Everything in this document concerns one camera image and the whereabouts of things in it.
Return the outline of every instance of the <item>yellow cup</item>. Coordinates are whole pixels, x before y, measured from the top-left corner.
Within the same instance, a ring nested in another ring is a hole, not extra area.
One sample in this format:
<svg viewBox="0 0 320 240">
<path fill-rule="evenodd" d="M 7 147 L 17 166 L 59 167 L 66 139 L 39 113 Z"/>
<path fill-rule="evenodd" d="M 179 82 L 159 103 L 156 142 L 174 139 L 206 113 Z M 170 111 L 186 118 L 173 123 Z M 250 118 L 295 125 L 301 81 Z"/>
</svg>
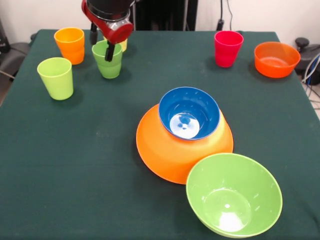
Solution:
<svg viewBox="0 0 320 240">
<path fill-rule="evenodd" d="M 128 38 L 122 42 L 120 42 L 122 52 L 125 52 L 127 50 L 127 45 L 128 45 Z"/>
</svg>

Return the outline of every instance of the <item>cup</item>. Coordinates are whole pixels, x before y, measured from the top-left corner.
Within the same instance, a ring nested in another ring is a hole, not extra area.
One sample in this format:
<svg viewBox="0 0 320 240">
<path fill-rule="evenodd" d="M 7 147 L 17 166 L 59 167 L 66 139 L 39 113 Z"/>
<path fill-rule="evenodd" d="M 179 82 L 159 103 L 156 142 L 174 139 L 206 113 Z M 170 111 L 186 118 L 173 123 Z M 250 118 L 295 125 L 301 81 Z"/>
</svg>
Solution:
<svg viewBox="0 0 320 240">
<path fill-rule="evenodd" d="M 51 98 L 65 100 L 74 93 L 72 64 L 63 57 L 52 57 L 42 61 L 37 72 Z"/>
<path fill-rule="evenodd" d="M 92 46 L 92 53 L 101 75 L 105 79 L 114 79 L 119 76 L 122 60 L 122 48 L 120 44 L 114 47 L 112 61 L 106 61 L 105 55 L 108 48 L 108 42 L 105 40 L 98 41 Z"/>
<path fill-rule="evenodd" d="M 125 52 L 127 50 L 127 45 L 128 45 L 128 38 L 122 42 L 120 42 L 122 52 Z"/>
<path fill-rule="evenodd" d="M 222 68 L 236 61 L 244 37 L 236 31 L 219 31 L 214 35 L 215 63 Z"/>
<path fill-rule="evenodd" d="M 70 60 L 73 65 L 83 62 L 85 33 L 82 29 L 77 27 L 62 28 L 55 32 L 54 39 L 64 58 Z"/>
</svg>

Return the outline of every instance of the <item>dark green cloth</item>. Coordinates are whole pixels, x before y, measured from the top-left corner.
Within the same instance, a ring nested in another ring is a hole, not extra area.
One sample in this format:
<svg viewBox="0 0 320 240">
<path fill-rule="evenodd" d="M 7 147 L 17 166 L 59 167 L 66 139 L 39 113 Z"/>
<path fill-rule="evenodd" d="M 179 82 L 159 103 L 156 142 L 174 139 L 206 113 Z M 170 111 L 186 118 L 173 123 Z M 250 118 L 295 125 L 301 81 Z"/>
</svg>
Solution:
<svg viewBox="0 0 320 240">
<path fill-rule="evenodd" d="M 214 32 L 134 32 L 113 80 L 101 77 L 88 33 L 70 99 L 51 99 L 37 74 L 60 56 L 54 31 L 41 30 L 0 108 L 0 240 L 224 239 L 197 219 L 185 186 L 156 176 L 137 152 L 140 119 L 181 86 L 212 95 L 234 152 L 280 185 L 282 214 L 253 239 L 320 238 L 320 122 L 295 73 L 269 79 L 254 67 L 255 46 L 275 33 L 243 32 L 224 69 Z"/>
</svg>

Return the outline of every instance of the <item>green bowl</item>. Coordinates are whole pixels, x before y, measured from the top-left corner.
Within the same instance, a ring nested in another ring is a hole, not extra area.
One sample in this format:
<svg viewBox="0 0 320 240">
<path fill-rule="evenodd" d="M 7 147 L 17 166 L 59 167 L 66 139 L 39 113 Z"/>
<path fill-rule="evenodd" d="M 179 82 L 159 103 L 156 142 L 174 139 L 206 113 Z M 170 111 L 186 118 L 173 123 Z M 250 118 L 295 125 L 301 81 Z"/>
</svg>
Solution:
<svg viewBox="0 0 320 240">
<path fill-rule="evenodd" d="M 229 238 L 267 231 L 278 220 L 283 203 L 272 174 L 251 158 L 234 153 L 199 161 L 187 178 L 186 195 L 200 221 Z"/>
</svg>

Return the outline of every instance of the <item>pink cup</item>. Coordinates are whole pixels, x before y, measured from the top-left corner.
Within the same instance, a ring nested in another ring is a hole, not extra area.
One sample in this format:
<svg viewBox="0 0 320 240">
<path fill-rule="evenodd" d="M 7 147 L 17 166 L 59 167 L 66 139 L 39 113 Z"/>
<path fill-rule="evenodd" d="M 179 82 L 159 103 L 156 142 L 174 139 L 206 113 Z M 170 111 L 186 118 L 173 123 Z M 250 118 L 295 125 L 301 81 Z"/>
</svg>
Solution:
<svg viewBox="0 0 320 240">
<path fill-rule="evenodd" d="M 214 35 L 215 63 L 222 68 L 236 61 L 244 37 L 236 31 L 219 31 Z"/>
</svg>

